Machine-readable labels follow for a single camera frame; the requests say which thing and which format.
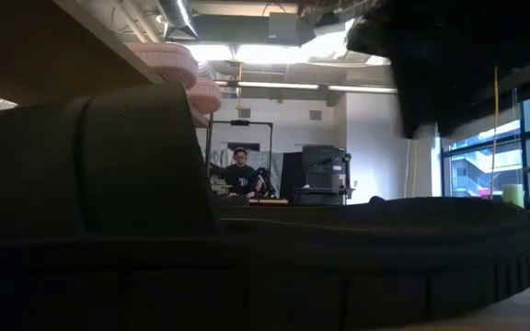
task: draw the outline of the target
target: ductwork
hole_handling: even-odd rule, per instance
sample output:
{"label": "ductwork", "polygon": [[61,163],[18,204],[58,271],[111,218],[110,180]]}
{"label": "ductwork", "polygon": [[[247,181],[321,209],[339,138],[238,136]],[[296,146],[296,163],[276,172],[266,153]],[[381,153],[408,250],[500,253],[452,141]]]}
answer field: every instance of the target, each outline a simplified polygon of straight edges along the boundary
{"label": "ductwork", "polygon": [[[222,74],[217,72],[210,61],[200,61],[198,62],[198,75],[204,78],[210,78],[212,80],[234,80],[232,75]],[[221,87],[220,90],[222,93],[226,94],[236,94],[237,89],[233,87]]]}
{"label": "ductwork", "polygon": [[193,27],[192,13],[187,0],[157,0],[158,10],[168,23],[169,30],[180,29],[186,34],[198,39],[198,33]]}
{"label": "ductwork", "polygon": [[133,4],[131,0],[122,0],[122,2],[128,9],[130,9],[130,12],[133,14],[134,18],[143,27],[144,31],[146,31],[148,38],[150,38],[152,42],[161,42],[161,40],[157,37],[155,30],[148,24],[146,18],[144,18],[143,13],[140,11],[138,6]]}
{"label": "ductwork", "polygon": [[124,20],[126,21],[126,24],[128,24],[128,27],[130,27],[132,32],[134,32],[136,37],[138,37],[140,42],[148,42],[148,39],[146,38],[146,36],[138,28],[136,23],[134,23],[134,21],[130,18],[130,15],[128,15],[124,7],[121,5],[120,1],[118,0],[110,0],[110,1],[111,1],[111,4],[114,6],[114,8],[116,8],[116,11],[118,12],[118,14],[121,15],[122,18],[124,18]]}

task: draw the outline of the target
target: pink stacked cushion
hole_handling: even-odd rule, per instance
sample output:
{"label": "pink stacked cushion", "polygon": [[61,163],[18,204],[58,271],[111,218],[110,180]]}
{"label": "pink stacked cushion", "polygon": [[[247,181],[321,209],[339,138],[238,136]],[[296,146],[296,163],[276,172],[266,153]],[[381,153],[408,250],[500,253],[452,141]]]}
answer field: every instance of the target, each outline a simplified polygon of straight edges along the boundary
{"label": "pink stacked cushion", "polygon": [[127,42],[126,46],[166,80],[191,88],[198,80],[198,63],[185,46],[174,42]]}
{"label": "pink stacked cushion", "polygon": [[213,80],[200,77],[188,90],[188,100],[200,113],[211,114],[222,106],[222,92]]}

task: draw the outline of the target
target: man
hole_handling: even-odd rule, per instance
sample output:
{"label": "man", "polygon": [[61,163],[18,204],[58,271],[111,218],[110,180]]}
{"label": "man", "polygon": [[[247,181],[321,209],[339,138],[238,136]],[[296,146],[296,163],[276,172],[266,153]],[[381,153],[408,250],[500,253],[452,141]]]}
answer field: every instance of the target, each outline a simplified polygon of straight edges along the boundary
{"label": "man", "polygon": [[247,150],[239,147],[234,152],[235,163],[225,169],[226,184],[232,185],[231,193],[239,195],[254,195],[260,192],[262,179],[257,176],[255,169],[247,165]]}

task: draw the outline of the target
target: window frame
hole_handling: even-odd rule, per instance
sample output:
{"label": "window frame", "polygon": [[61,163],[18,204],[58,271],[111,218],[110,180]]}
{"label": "window frame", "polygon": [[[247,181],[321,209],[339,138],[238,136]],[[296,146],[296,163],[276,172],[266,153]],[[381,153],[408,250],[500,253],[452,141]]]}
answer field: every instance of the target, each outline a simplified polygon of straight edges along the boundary
{"label": "window frame", "polygon": [[[519,143],[521,148],[521,157],[522,157],[522,163],[523,168],[527,167],[527,156],[526,156],[526,142],[530,140],[530,131],[525,131],[524,126],[524,119],[525,119],[525,112],[530,109],[525,109],[524,102],[517,102],[517,105],[519,105],[519,111],[520,111],[520,128],[518,135],[508,136],[508,137],[502,137],[496,139],[496,146],[501,146],[509,143]],[[446,158],[451,158],[455,155],[459,154],[466,154],[471,152],[476,152],[479,150],[483,150],[489,147],[492,147],[494,145],[493,141],[483,142],[483,143],[475,143],[469,146],[464,146],[461,148],[457,148],[454,150],[445,150],[445,147],[443,146],[443,140],[441,140],[441,195],[443,197],[447,196],[447,192],[445,190],[445,180],[447,178],[447,175],[445,174],[445,168],[444,163]],[[528,174],[523,171],[523,183],[524,183],[524,196],[529,197],[529,185],[528,185]]]}

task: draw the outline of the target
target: dark t-shirt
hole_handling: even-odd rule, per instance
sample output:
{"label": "dark t-shirt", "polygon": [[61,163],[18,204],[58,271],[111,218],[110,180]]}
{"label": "dark t-shirt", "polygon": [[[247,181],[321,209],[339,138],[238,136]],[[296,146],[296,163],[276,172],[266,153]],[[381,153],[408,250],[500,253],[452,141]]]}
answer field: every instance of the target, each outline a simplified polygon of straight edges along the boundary
{"label": "dark t-shirt", "polygon": [[253,190],[255,176],[255,169],[252,167],[229,165],[225,169],[226,184],[232,185],[230,192],[236,194],[248,194]]}

